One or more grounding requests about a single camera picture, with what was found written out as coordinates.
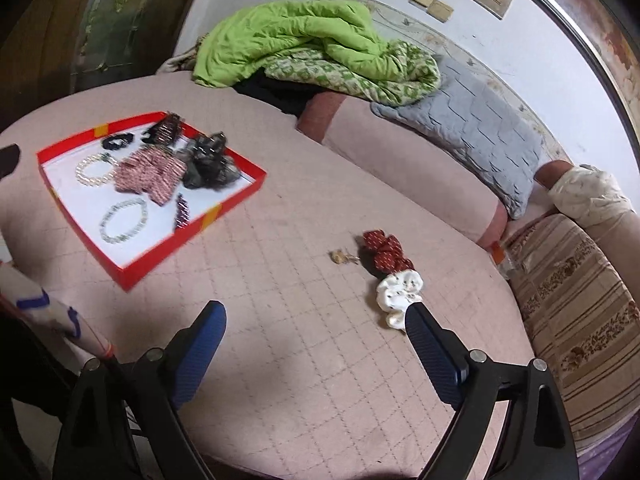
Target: pearl bracelet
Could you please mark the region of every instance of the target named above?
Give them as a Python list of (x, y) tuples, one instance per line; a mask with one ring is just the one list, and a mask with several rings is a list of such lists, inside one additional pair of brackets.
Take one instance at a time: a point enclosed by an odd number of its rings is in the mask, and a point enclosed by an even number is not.
[[(129, 207), (130, 205), (139, 205), (142, 210), (142, 216), (140, 217), (138, 224), (133, 229), (127, 231), (126, 233), (123, 233), (118, 236), (109, 236), (106, 231), (106, 226), (109, 220), (111, 220), (111, 218), (120, 209)], [(133, 198), (131, 200), (125, 200), (124, 202), (120, 202), (120, 203), (117, 203), (116, 205), (112, 205), (111, 208), (107, 211), (107, 214), (102, 218), (102, 221), (100, 222), (100, 236), (105, 242), (109, 244), (119, 244), (121, 242), (125, 242), (130, 238), (133, 238), (135, 235), (137, 235), (140, 232), (140, 230), (146, 225), (147, 216), (148, 216), (148, 213), (146, 209), (146, 202), (141, 198)]]
[[(87, 166), (93, 164), (94, 162), (107, 162), (111, 164), (113, 168), (108, 173), (105, 173), (103, 176), (86, 176), (83, 172)], [(81, 160), (76, 166), (76, 180), (83, 184), (84, 186), (101, 186), (102, 184), (106, 184), (113, 178), (113, 175), (116, 173), (116, 168), (118, 167), (118, 161), (113, 158), (109, 153), (97, 153), (95, 155), (88, 156)]]

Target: striped fabric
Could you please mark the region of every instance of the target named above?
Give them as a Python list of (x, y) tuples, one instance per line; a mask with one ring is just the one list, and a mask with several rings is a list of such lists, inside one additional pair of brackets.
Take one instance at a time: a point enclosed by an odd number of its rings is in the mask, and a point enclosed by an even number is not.
[(512, 246), (527, 335), (558, 383), (578, 454), (640, 408), (640, 311), (604, 254), (564, 215)]

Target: pink pillow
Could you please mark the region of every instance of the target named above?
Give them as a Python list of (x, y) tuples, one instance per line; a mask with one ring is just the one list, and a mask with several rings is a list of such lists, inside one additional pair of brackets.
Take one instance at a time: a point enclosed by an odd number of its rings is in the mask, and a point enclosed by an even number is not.
[(393, 187), (482, 248), (500, 239), (508, 215), (498, 197), (413, 130), (374, 115), (368, 102), (323, 92), (307, 105), (298, 130)]

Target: white scrunchie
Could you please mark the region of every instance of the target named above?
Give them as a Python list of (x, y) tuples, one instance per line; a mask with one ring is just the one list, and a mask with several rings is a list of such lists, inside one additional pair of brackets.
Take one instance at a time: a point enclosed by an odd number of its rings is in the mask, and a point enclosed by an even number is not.
[(386, 324), (391, 328), (404, 330), (404, 313), (409, 305), (422, 301), (418, 294), (424, 282), (415, 270), (402, 270), (388, 275), (376, 287), (378, 305), (388, 312)]

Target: green patterned blanket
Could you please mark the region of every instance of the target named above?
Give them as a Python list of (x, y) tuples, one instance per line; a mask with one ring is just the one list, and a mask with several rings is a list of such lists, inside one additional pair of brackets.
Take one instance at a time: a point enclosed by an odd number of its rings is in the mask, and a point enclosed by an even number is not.
[(203, 40), (197, 83), (231, 86), (258, 68), (390, 106), (410, 104), (440, 84), (436, 62), (406, 41), (385, 41), (367, 7), (345, 0), (271, 2), (242, 9)]

